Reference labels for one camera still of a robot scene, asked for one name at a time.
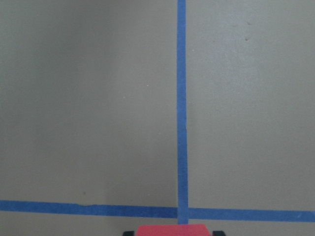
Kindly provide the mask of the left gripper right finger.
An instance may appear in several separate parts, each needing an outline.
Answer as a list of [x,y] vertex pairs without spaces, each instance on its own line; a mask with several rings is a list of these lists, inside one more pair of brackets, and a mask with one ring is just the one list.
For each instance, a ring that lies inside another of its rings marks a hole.
[[224,231],[212,231],[212,236],[224,236]]

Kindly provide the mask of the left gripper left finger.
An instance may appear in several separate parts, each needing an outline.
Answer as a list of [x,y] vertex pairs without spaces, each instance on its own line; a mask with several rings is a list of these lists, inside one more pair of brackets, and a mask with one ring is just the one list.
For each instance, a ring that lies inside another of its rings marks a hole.
[[135,231],[125,231],[123,232],[123,236],[135,236]]

